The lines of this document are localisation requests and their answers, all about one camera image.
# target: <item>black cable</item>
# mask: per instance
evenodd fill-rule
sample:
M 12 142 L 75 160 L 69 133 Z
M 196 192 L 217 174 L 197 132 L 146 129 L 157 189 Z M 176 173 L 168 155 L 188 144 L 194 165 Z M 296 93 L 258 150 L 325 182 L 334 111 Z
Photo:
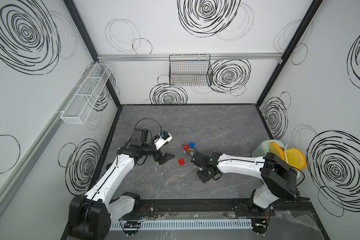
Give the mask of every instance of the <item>black cable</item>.
M 133 129 L 137 126 L 137 124 L 138 124 L 139 122 L 141 122 L 142 120 L 145 120 L 145 119 L 148 119 L 148 120 L 152 120 L 152 121 L 154 121 L 154 122 L 157 122 L 157 124 L 160 126 L 160 136 L 161 136 L 161 134 L 163 133 L 163 129 L 161 128 L 161 125 L 160 125 L 160 123 L 159 123 L 158 121 L 156 121 L 156 120 L 154 120 L 154 119 L 152 119 L 152 118 L 142 118 L 142 119 L 140 119 L 138 122 L 136 122 L 136 124 L 134 125 Z
M 152 139 L 153 139 L 153 135 L 152 135 L 152 132 L 149 129 L 148 129 L 148 132 L 151 134 L 151 138 L 148 138 L 148 139 L 151 139 L 151 141 L 149 141 L 148 143 L 151 143 Z
M 92 199 L 90 200 L 89 204 L 88 204 L 88 207 L 86 209 L 86 213 L 85 213 L 85 218 L 84 218 L 84 225 L 83 225 L 83 239 L 84 239 L 84 234 L 85 234 L 85 222 L 86 222 L 86 216 L 88 215 L 88 210 L 89 210 L 89 207 L 90 207 L 90 204 L 92 203 L 93 201 L 93 198 L 96 196 L 97 193 L 95 193 L 92 197 Z
M 118 221 L 119 221 L 119 223 L 120 223 L 120 227 L 121 227 L 121 229 L 122 229 L 122 230 L 123 230 L 123 232 L 124 232 L 125 230 L 124 230 L 124 228 L 123 228 L 123 224 L 121 224 L 120 219 L 119 219 Z
M 138 164 L 138 161 L 136 162 L 136 164 L 137 164 L 137 165 L 140 165 L 140 166 L 143 165 L 147 158 L 148 158 L 148 156 L 145 156 L 145 159 L 144 159 L 144 161 L 143 161 L 142 164 Z
M 191 157 L 191 160 L 192 160 L 193 157 L 188 153 L 187 150 L 185 150 L 185 146 L 186 146 L 185 144 L 182 144 L 183 150 L 188 154 L 188 156 Z M 199 166 L 199 168 L 203 168 L 202 166 L 200 166 L 200 164 L 197 161 L 194 161 L 194 162 Z
M 254 161 L 249 161 L 249 160 L 233 159 L 233 158 L 232 159 L 221 160 L 219 162 L 230 161 L 230 160 L 237 160 L 237 161 L 243 161 L 243 162 L 252 162 L 252 163 L 269 163 L 269 164 L 278 164 L 278 165 L 282 165 L 282 166 L 293 167 L 294 169 L 297 169 L 298 171 L 300 171 L 302 173 L 302 176 L 303 176 L 301 182 L 299 182 L 299 184 L 297 184 L 296 186 L 300 185 L 302 183 L 302 181 L 304 181 L 304 179 L 305 179 L 305 174 L 300 169 L 298 169 L 297 167 L 287 165 L 287 164 L 281 164 L 281 163 L 277 163 L 277 162 L 254 162 Z
M 117 166 L 117 164 L 118 164 L 118 150 L 116 152 L 116 166 Z

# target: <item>metal beam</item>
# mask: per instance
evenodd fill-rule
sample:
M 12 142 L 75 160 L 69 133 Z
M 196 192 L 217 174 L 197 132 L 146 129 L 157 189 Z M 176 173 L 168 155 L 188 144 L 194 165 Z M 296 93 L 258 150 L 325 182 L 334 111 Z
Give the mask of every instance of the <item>metal beam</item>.
M 267 97 L 269 90 L 272 88 L 274 82 L 278 78 L 279 74 L 281 73 L 281 70 L 287 63 L 289 57 L 292 55 L 293 51 L 295 50 L 295 47 L 298 45 L 301 37 L 303 36 L 305 30 L 309 26 L 309 24 L 312 21 L 312 18 L 315 16 L 317 10 L 320 8 L 321 4 L 324 0 L 313 0 L 311 5 L 308 8 L 308 11 L 305 13 L 305 16 L 303 17 L 302 21 L 300 22 L 299 27 L 297 28 L 295 34 L 293 35 L 291 41 L 289 42 L 287 48 L 284 51 L 283 57 L 281 58 L 282 61 L 279 63 L 275 70 L 273 71 L 270 79 L 268 80 L 267 84 L 265 85 L 265 88 L 263 92 L 260 95 L 260 98 L 257 100 L 257 107 L 260 107 L 260 105 L 263 103 L 264 99 Z
M 211 60 L 234 60 L 234 59 L 281 59 L 283 53 L 208 53 Z M 169 55 L 176 55 L 183 60 L 199 60 L 199 54 L 118 54 L 99 55 L 100 62 L 115 61 L 168 61 Z

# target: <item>white wall panel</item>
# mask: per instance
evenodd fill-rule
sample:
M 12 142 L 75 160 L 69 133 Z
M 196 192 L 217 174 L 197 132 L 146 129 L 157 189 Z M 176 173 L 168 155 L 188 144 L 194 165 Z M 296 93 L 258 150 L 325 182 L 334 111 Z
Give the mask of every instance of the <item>white wall panel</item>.
M 277 60 L 222 60 L 214 86 L 169 86 L 169 62 L 109 62 L 122 104 L 255 103 Z
M 86 192 L 116 114 L 113 100 L 104 103 L 86 125 L 62 123 L 1 216 L 0 239 L 61 238 L 69 204 Z
M 313 22 L 307 54 L 292 55 L 260 110 L 306 156 L 299 189 L 329 237 L 360 239 L 360 0 L 326 0 Z
M 310 3 L 310 0 L 75 1 L 100 55 L 149 54 L 150 50 L 151 53 L 274 52 L 273 41 L 278 32 L 302 19 Z M 285 37 L 297 27 L 298 24 L 294 25 L 293 31 L 290 28 Z M 139 38 L 151 45 L 146 40 L 139 45 L 137 40 L 134 52 L 132 44 Z
M 62 1 L 0 1 L 0 189 L 91 62 Z

